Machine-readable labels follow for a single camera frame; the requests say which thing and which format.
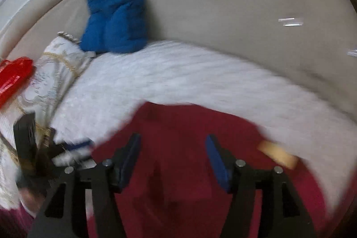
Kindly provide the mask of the dark red sweater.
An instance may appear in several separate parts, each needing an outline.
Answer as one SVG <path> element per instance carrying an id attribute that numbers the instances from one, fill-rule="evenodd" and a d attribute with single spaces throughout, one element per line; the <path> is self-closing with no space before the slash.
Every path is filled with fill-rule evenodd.
<path id="1" fill-rule="evenodd" d="M 307 166 L 284 166 L 259 148 L 256 125 L 197 105 L 144 103 L 131 121 L 92 152 L 95 166 L 112 158 L 132 134 L 141 136 L 140 153 L 129 184 L 115 195 L 126 237 L 221 237 L 232 196 L 218 184 L 206 152 L 206 138 L 253 169 L 282 167 L 308 210 L 316 236 L 327 223 L 322 191 Z M 258 237 L 262 191 L 255 194 L 249 237 Z M 95 230 L 91 190 L 85 191 L 89 236 Z M 24 208 L 1 211 L 2 237 L 28 237 L 35 217 Z"/>

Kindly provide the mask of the red plastic bag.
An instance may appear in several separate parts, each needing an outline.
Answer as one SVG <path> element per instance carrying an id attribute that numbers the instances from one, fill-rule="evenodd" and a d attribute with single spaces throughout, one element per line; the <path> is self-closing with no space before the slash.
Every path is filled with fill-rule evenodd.
<path id="1" fill-rule="evenodd" d="M 33 60 L 28 57 L 20 57 L 13 61 L 1 61 L 1 107 L 3 107 L 33 75 L 34 70 Z"/>

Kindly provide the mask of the white quilted bedspread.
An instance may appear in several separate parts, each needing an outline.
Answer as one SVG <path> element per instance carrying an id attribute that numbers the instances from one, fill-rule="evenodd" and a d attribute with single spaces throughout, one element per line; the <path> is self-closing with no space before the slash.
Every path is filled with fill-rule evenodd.
<path id="1" fill-rule="evenodd" d="M 180 42 L 97 56 L 58 106 L 58 139 L 102 143 L 145 101 L 198 104 L 256 123 L 303 158 L 327 211 L 336 210 L 356 163 L 356 124 L 311 91 L 238 57 Z"/>

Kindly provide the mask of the cream embroidered pillow gold trim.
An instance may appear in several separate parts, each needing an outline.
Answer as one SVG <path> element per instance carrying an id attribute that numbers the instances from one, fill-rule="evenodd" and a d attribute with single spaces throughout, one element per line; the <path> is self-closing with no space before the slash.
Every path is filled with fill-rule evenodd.
<path id="1" fill-rule="evenodd" d="M 94 52 L 80 49 L 71 35 L 62 32 L 51 41 L 35 63 L 34 75 L 1 108 L 1 207 L 16 208 L 19 168 L 13 133 L 14 123 L 23 114 L 35 113 L 36 143 L 48 133 L 54 113 L 74 81 L 95 58 Z"/>

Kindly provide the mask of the blue quilted cushion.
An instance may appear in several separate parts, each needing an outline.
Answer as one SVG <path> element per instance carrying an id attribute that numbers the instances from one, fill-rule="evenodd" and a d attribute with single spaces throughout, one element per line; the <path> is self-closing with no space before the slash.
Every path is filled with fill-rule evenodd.
<path id="1" fill-rule="evenodd" d="M 133 53 L 148 41 L 145 0 L 87 0 L 89 19 L 80 47 L 95 53 Z"/>

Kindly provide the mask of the beige tufted headboard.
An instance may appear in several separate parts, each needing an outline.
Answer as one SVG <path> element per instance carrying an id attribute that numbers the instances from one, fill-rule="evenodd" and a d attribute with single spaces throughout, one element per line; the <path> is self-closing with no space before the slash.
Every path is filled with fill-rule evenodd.
<path id="1" fill-rule="evenodd" d="M 146 0 L 152 39 L 256 62 L 356 115 L 356 0 Z"/>

